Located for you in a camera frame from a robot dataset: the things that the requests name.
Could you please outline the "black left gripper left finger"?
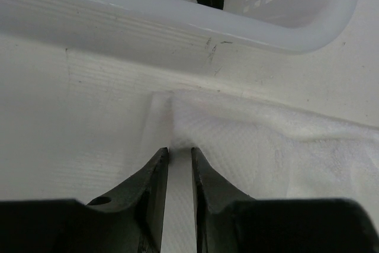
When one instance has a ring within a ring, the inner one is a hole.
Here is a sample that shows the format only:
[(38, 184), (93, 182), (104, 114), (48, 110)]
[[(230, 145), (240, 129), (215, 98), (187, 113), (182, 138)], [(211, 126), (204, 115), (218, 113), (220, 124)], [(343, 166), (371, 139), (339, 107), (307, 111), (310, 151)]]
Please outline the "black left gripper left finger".
[(160, 252), (169, 152), (122, 183), (75, 199), (1, 202), (1, 252)]

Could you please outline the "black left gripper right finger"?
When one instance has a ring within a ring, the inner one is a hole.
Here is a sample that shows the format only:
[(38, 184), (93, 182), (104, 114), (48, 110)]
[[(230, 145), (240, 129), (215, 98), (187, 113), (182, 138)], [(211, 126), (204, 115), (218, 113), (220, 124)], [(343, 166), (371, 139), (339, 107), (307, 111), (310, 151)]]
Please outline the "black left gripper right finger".
[(345, 198), (255, 199), (191, 150), (198, 252), (377, 252), (378, 233)]

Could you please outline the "white towel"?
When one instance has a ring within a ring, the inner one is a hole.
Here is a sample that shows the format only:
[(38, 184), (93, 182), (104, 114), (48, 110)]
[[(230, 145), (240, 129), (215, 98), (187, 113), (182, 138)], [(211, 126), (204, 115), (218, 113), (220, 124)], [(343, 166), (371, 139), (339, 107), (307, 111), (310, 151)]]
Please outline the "white towel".
[(191, 149), (254, 198), (346, 197), (378, 223), (378, 129), (214, 92), (152, 95), (140, 144), (171, 152), (163, 252), (195, 252)]

